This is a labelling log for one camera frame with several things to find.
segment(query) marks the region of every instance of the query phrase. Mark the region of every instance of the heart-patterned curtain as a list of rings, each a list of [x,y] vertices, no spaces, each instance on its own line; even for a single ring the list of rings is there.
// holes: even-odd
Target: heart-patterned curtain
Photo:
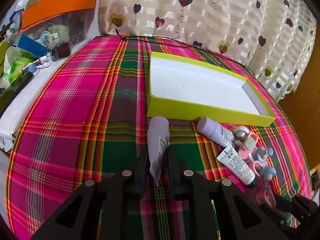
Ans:
[[[251,68],[277,101],[297,88],[316,35],[303,0],[100,0],[99,27],[219,52]]]

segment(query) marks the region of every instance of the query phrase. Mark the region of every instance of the silver rivet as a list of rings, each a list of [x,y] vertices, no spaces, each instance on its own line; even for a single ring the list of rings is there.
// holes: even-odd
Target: silver rivet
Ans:
[[[87,179],[84,183],[87,187],[91,187],[94,184],[93,179]]]
[[[229,187],[229,186],[231,186],[232,182],[231,182],[230,179],[224,179],[224,180],[222,181],[222,184],[225,185],[225,186],[227,186],[227,187]]]
[[[128,176],[130,176],[131,174],[132,174],[132,172],[129,171],[129,170],[122,171],[122,176],[128,177]]]
[[[193,171],[191,171],[191,170],[185,170],[185,171],[183,172],[183,174],[186,175],[186,176],[188,176],[188,177],[191,177],[191,176],[193,175]]]

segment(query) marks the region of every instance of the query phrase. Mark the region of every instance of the white tube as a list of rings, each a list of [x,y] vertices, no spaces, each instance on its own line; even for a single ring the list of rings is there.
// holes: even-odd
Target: white tube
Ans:
[[[228,145],[222,153],[219,154],[217,160],[225,165],[239,180],[245,185],[249,185],[254,180],[254,173],[249,166],[239,156],[232,145]]]

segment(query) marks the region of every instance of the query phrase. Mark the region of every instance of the yellow-green box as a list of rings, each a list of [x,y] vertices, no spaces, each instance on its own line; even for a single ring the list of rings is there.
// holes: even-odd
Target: yellow-green box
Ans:
[[[245,77],[202,61],[152,52],[148,117],[269,126],[275,115]]]

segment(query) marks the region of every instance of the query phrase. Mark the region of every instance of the wooden floor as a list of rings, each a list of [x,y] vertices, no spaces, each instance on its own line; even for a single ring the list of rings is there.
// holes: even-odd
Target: wooden floor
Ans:
[[[320,163],[320,26],[298,89],[280,100],[279,105],[292,123],[310,169]]]

